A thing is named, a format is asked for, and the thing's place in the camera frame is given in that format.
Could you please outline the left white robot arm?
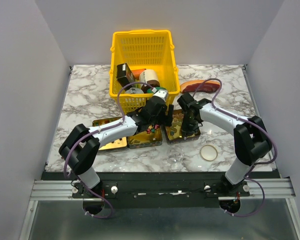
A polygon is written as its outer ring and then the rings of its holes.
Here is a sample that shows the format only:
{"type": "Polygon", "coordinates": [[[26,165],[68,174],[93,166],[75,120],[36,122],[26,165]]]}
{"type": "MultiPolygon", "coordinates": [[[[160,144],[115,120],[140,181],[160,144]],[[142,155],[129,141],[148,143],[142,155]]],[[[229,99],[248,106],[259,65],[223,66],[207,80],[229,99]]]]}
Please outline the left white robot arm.
{"type": "Polygon", "coordinates": [[[151,125],[170,127],[174,106],[163,98],[151,97],[146,105],[122,118],[98,127],[78,124],[63,142],[58,152],[72,172],[84,184],[83,191],[91,198],[101,191],[101,179],[93,168],[99,148],[121,138],[145,132],[151,125]]]}

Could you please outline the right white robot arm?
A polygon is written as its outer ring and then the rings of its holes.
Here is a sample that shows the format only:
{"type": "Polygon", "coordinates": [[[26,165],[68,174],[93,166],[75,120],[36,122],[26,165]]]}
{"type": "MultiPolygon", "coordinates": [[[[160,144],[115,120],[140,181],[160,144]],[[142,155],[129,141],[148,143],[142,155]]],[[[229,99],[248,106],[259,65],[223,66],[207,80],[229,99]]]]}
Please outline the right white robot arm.
{"type": "Polygon", "coordinates": [[[195,134],[199,130],[199,124],[203,122],[211,123],[233,136],[236,158],[217,184],[218,190],[226,196],[237,192],[238,185],[252,171],[259,159],[271,150],[277,151],[262,119],[258,116],[248,118],[236,115],[217,107],[213,101],[206,98],[197,101],[189,93],[181,95],[177,102],[183,111],[183,138],[195,134]]]}

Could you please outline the gold candy tin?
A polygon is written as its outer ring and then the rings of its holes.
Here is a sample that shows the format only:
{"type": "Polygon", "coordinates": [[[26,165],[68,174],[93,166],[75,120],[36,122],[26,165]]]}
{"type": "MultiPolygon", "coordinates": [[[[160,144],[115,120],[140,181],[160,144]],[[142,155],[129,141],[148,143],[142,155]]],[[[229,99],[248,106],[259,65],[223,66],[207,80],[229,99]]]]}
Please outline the gold candy tin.
{"type": "MultiPolygon", "coordinates": [[[[110,122],[114,122],[119,120],[120,117],[112,117],[112,118],[102,118],[102,119],[95,119],[92,121],[93,127],[99,127],[104,124],[108,124],[110,122]]],[[[102,147],[99,148],[98,153],[109,153],[109,152],[116,152],[116,151],[123,151],[128,148],[128,140],[127,137],[118,138],[115,141],[112,141],[102,147]]]]}
{"type": "Polygon", "coordinates": [[[157,125],[156,131],[143,131],[127,138],[130,149],[140,149],[160,146],[163,142],[161,127],[157,125]]]}
{"type": "Polygon", "coordinates": [[[183,136],[181,130],[183,118],[184,114],[181,109],[176,109],[173,111],[171,126],[165,126],[163,130],[168,144],[173,145],[178,143],[195,141],[198,140],[201,136],[201,132],[199,129],[195,134],[192,134],[187,137],[183,136]]]}

